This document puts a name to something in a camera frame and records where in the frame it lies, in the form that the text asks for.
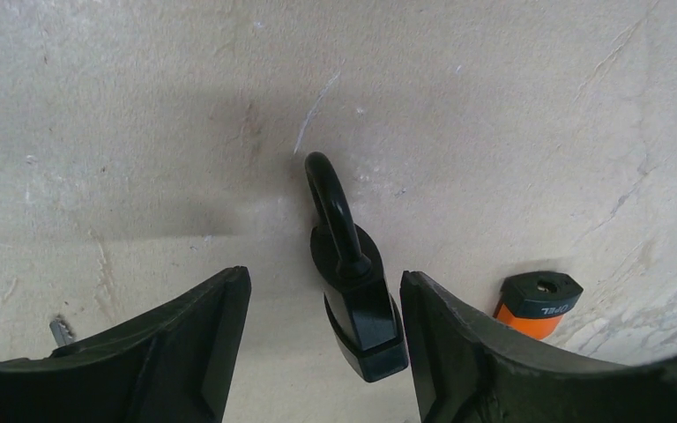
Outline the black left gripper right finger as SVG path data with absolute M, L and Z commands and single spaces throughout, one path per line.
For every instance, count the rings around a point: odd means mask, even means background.
M 400 284 L 424 422 L 677 422 L 677 356 L 623 366 L 530 338 L 421 271 Z

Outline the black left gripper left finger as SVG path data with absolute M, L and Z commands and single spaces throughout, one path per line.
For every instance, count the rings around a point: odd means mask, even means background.
M 227 268 L 38 360 L 0 362 L 0 422 L 220 422 L 251 281 Z

